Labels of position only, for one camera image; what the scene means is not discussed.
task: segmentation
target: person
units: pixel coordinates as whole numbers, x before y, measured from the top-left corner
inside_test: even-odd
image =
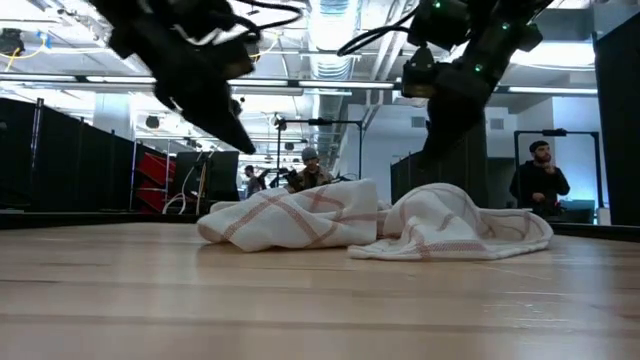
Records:
[[[291,186],[290,184],[285,186],[285,189],[290,193],[331,184],[333,176],[320,166],[320,159],[318,158],[316,149],[307,147],[302,150],[302,162],[305,168],[292,179],[292,181],[296,183],[295,186]]]
[[[247,199],[258,191],[266,188],[264,186],[264,178],[260,181],[261,177],[256,176],[253,165],[247,165],[244,168],[244,174],[249,178],[249,184],[247,184]]]
[[[533,160],[518,167],[509,192],[521,208],[555,207],[558,195],[567,195],[570,187],[562,171],[551,163],[549,143],[535,141],[529,146]]]

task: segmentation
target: wooden surface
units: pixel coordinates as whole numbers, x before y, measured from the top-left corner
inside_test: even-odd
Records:
[[[639,359],[640,245],[499,262],[243,254],[193,225],[0,232],[0,359]]]

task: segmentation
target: white towel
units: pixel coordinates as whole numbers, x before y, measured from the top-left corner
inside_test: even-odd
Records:
[[[421,186],[390,207],[378,202],[370,180],[297,194],[270,189],[240,203],[217,203],[198,231],[248,252],[349,246],[353,258],[383,260],[500,259],[545,249],[553,235],[536,215],[479,209],[449,184]]]

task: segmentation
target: ceiling duct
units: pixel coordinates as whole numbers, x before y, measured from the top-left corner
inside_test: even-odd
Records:
[[[360,23],[362,0],[311,0],[311,14],[309,20],[309,50],[338,50],[345,42],[355,36]],[[336,55],[319,55],[311,58],[311,76],[316,80],[344,81],[351,78],[353,58],[350,56],[339,58]],[[313,117],[339,120],[341,96],[314,96]],[[335,133],[334,126],[320,126],[317,129],[317,146],[321,157],[328,158]]]

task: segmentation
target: white wall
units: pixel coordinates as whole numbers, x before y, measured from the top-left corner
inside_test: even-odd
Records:
[[[518,114],[517,124],[518,130],[554,129],[553,99],[549,98]],[[521,164],[527,160],[531,160],[529,145],[537,140],[544,140],[548,142],[551,147],[551,155],[554,155],[554,138],[542,137],[541,135],[537,134],[521,134],[518,138],[518,156]]]
[[[133,140],[136,114],[131,111],[129,94],[96,94],[93,126],[117,136]]]
[[[374,119],[362,142],[362,178],[372,179],[376,183],[378,199],[387,202],[391,202],[391,164],[400,161],[409,153],[421,151],[425,140],[425,135],[422,134],[426,134],[426,130],[411,129],[419,132],[419,136],[417,134],[402,136],[402,133],[397,132],[397,126],[400,123],[406,123],[405,125],[410,127],[411,115],[402,113],[403,108],[407,108],[405,109],[407,112],[425,114],[424,110],[394,105],[390,111],[378,113],[384,117]],[[361,106],[349,106],[349,119],[361,119],[363,113]],[[390,114],[397,114],[397,117],[392,117]],[[358,129],[356,127],[347,128],[341,146],[342,151],[334,171],[336,173],[339,171],[341,175],[349,173],[357,175]]]
[[[556,128],[569,131],[601,131],[600,108],[597,98],[554,97],[553,122]],[[602,188],[605,204],[609,203],[604,163],[604,148],[600,135]],[[569,135],[556,138],[556,165],[567,177],[574,200],[596,200],[597,182],[593,138],[588,135]]]
[[[489,107],[485,111],[487,131],[487,157],[513,158],[513,132],[518,129],[518,117],[509,114],[509,109]],[[504,129],[491,130],[491,119],[503,119]]]

